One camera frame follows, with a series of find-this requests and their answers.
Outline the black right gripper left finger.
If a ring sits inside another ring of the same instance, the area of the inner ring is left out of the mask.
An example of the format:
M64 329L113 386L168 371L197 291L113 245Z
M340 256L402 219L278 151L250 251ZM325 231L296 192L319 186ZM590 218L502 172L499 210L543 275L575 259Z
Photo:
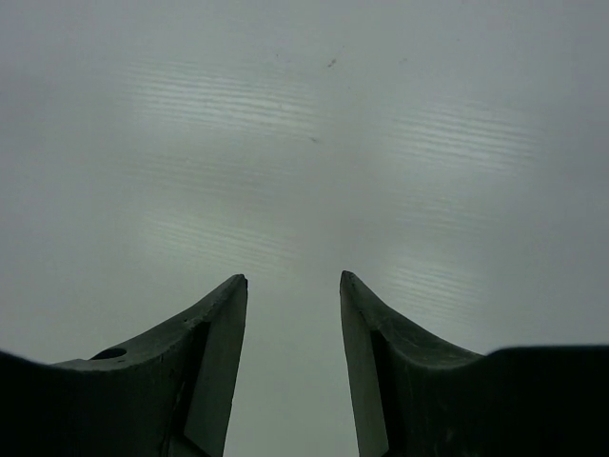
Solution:
M1 355L5 456L221 456L246 328L247 281L94 357Z

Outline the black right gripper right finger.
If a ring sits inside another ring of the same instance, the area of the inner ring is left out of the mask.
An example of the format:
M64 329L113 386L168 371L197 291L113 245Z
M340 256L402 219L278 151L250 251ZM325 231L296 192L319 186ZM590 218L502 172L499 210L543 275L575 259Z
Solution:
M341 320L362 456L604 456L605 346L451 344L344 271Z

